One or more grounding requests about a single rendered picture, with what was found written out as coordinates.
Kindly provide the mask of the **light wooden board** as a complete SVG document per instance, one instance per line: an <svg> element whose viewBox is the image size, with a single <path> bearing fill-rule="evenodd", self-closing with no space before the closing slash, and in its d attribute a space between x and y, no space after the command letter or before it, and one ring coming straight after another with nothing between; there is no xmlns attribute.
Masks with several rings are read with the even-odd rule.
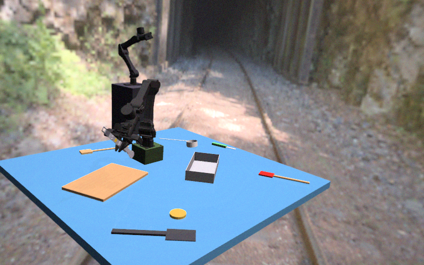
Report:
<svg viewBox="0 0 424 265"><path fill-rule="evenodd" d="M148 174L147 171L110 163L62 186L62 190L105 202Z"/></svg>

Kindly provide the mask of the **yellow flat disc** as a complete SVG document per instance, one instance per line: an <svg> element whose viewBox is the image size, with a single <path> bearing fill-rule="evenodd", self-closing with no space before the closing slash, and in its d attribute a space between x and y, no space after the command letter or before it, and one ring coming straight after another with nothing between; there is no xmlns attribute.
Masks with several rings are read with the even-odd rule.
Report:
<svg viewBox="0 0 424 265"><path fill-rule="evenodd" d="M187 213L183 209L175 208L170 211L169 215L173 219L180 220L180 219L184 219Z"/></svg>

